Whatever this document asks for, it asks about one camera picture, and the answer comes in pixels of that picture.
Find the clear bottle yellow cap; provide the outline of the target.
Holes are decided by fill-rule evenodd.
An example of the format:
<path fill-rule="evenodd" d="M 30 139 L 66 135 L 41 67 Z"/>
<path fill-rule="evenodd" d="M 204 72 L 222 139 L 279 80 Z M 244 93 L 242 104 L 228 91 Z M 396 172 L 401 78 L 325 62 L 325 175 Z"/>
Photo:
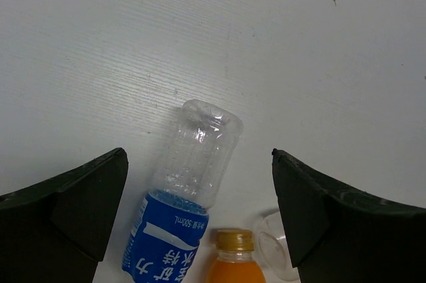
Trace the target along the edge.
<path fill-rule="evenodd" d="M 255 253 L 261 266 L 282 282 L 300 281 L 299 272 L 290 259 L 286 233 L 278 208 L 261 211 L 252 224 Z"/>

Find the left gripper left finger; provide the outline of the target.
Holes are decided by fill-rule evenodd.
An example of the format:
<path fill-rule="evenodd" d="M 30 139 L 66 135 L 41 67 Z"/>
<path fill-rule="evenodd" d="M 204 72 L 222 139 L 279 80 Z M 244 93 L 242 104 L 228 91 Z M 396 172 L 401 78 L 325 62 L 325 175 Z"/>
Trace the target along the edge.
<path fill-rule="evenodd" d="M 2 282 L 92 282 L 128 174 L 123 148 L 1 196 Z"/>

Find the blue label water bottle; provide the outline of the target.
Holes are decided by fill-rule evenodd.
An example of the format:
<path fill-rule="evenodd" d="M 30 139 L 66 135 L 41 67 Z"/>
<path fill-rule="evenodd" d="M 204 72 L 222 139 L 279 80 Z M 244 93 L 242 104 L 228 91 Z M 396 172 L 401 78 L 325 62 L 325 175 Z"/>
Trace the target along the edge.
<path fill-rule="evenodd" d="M 236 115 L 204 101 L 180 108 L 124 250 L 122 270 L 134 282 L 183 281 L 243 127 Z"/>

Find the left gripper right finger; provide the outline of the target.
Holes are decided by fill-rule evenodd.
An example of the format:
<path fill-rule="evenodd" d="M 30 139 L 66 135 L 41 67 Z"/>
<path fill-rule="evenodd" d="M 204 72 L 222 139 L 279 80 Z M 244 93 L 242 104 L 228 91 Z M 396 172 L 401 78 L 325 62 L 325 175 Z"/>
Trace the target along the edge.
<path fill-rule="evenodd" d="M 425 209 L 321 173 L 284 150 L 272 176 L 302 282 L 424 282 Z"/>

